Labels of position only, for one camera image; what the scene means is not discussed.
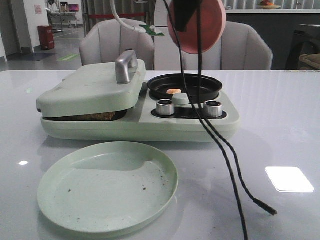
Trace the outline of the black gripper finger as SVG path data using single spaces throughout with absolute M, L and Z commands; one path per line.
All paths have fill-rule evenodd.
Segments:
M 186 32 L 192 16 L 199 6 L 199 0 L 174 0 L 174 28 L 178 32 Z

